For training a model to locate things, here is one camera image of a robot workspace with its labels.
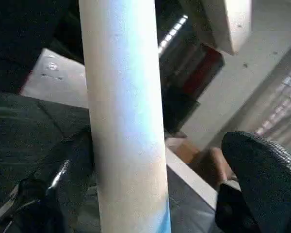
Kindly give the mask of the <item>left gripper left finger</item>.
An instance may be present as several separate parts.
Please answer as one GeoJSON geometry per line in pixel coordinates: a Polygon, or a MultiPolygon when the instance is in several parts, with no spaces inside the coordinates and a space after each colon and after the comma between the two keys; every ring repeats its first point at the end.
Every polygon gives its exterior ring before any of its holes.
{"type": "Polygon", "coordinates": [[[19,182],[6,233],[71,233],[94,172],[89,128],[56,143],[19,182]]]}

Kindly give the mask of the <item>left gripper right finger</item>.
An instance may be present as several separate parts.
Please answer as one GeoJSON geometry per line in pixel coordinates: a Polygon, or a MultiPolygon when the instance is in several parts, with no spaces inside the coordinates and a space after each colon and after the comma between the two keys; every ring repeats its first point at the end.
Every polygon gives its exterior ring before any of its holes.
{"type": "Polygon", "coordinates": [[[227,132],[221,149],[239,188],[221,184],[217,227],[224,233],[291,233],[291,155],[247,132],[227,132]]]}

